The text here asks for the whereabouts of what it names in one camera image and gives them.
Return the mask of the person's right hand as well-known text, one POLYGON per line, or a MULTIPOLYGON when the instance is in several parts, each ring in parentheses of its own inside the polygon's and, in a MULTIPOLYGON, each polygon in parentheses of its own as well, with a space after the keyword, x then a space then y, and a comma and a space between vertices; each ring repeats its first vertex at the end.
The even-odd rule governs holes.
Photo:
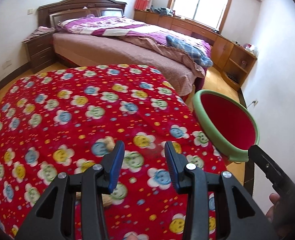
POLYGON ((269 208, 269 210, 266 212, 266 217, 267 219, 272 222, 273 221, 273 217, 274 217, 274 210, 276 207, 276 204, 279 202, 280 200, 280 196, 276 193, 271 193, 269 195, 269 200, 272 203, 272 206, 269 208))

